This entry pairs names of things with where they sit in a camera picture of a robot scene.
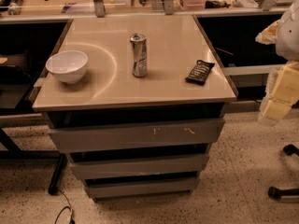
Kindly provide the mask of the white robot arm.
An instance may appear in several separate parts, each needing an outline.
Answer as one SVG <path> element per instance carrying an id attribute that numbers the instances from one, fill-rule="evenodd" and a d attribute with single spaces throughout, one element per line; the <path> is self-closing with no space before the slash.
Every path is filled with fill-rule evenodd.
<path id="1" fill-rule="evenodd" d="M 276 54 L 287 60 L 281 68 L 270 71 L 260 105 L 258 121 L 272 126 L 284 119 L 299 101 L 299 0 L 278 21 L 258 33 L 255 41 L 274 44 Z"/>

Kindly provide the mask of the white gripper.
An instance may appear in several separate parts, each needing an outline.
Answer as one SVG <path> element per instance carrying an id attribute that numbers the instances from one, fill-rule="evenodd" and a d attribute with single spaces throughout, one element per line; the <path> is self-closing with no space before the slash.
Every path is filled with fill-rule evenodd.
<path id="1" fill-rule="evenodd" d="M 268 74 L 265 96 L 259 108 L 258 121 L 273 126 L 282 120 L 299 101 L 299 62 L 287 62 Z"/>

